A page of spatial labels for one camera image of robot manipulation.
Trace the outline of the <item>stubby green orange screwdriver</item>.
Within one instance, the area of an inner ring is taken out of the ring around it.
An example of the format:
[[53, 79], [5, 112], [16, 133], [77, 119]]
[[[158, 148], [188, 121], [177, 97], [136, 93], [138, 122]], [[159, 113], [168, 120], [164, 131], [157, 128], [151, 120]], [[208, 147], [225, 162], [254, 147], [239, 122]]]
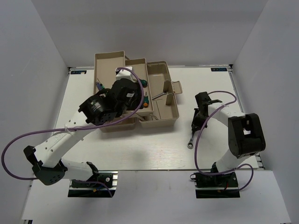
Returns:
[[149, 97], [147, 92], [145, 92], [144, 97], [143, 97], [143, 107], [148, 108], [149, 106]]

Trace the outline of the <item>large silver ratchet wrench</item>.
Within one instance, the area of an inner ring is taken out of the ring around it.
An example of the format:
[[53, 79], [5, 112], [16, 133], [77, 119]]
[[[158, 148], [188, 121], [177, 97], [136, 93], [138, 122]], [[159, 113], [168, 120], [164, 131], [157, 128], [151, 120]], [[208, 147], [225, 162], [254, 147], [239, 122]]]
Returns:
[[190, 136], [190, 139], [189, 139], [189, 142], [187, 143], [188, 149], [193, 149], [194, 135], [195, 135], [195, 132], [192, 132], [191, 136]]

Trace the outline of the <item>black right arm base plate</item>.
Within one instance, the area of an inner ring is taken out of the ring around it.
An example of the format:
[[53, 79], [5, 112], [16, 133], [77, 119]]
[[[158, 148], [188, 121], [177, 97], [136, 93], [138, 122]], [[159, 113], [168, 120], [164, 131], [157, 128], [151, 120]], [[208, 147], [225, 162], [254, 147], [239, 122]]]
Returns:
[[215, 176], [193, 173], [190, 179], [195, 182], [197, 199], [240, 198], [235, 172]]

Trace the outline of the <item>blue red handled screwdriver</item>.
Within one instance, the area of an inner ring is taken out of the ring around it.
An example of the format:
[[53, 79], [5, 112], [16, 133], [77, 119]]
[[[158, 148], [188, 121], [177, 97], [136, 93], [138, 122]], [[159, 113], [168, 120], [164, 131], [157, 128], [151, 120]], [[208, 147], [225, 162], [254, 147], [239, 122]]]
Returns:
[[101, 90], [103, 90], [105, 87], [100, 83], [100, 82], [96, 82], [96, 87], [97, 87], [97, 89], [98, 89], [98, 91], [101, 91]]

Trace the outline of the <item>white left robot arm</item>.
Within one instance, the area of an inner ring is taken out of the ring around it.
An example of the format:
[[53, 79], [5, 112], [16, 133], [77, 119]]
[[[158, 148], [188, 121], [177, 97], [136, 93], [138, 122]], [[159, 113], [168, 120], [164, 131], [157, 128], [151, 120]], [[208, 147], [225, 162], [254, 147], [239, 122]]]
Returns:
[[85, 100], [63, 131], [55, 132], [38, 146], [27, 146], [23, 151], [32, 164], [36, 178], [44, 185], [61, 179], [84, 181], [88, 186], [98, 183], [99, 172], [91, 162], [74, 162], [62, 157], [95, 126], [103, 125], [132, 111], [141, 101], [141, 85], [122, 78], [108, 90], [101, 90]]

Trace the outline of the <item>small silver ratchet wrench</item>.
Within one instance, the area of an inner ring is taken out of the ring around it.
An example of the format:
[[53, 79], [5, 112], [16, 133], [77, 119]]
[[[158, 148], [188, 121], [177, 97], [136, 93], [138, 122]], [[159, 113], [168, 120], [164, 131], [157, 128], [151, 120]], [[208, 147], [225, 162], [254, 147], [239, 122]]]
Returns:
[[160, 94], [158, 94], [158, 95], [152, 97], [152, 100], [155, 100], [155, 99], [157, 99], [157, 98], [160, 98], [160, 97], [162, 97], [162, 96], [164, 96], [164, 95], [167, 95], [167, 92], [164, 91], [164, 92], [162, 92], [162, 93], [160, 93]]

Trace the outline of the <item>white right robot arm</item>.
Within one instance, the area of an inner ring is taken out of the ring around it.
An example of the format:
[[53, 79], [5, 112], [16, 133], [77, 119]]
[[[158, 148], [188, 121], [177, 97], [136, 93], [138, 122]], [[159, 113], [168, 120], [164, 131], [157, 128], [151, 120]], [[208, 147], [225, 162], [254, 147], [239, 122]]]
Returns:
[[[193, 117], [192, 131], [199, 132], [193, 144], [195, 167], [199, 173], [211, 176], [214, 185], [222, 186], [228, 180], [227, 173], [241, 168], [246, 159], [265, 150], [260, 118], [255, 113], [245, 114], [232, 110], [229, 106], [237, 101], [237, 97], [228, 91], [200, 92], [195, 95], [195, 99], [198, 107]], [[216, 171], [206, 173], [199, 168], [197, 152], [199, 140], [210, 119], [228, 128], [228, 150], [214, 163]]]

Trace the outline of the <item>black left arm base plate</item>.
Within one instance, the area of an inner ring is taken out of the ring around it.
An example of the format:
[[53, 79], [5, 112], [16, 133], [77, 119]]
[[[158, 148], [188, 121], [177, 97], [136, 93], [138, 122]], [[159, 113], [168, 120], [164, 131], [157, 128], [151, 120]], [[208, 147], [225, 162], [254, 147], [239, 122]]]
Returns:
[[100, 171], [91, 183], [72, 180], [68, 190], [70, 198], [111, 198], [117, 188], [118, 171]]

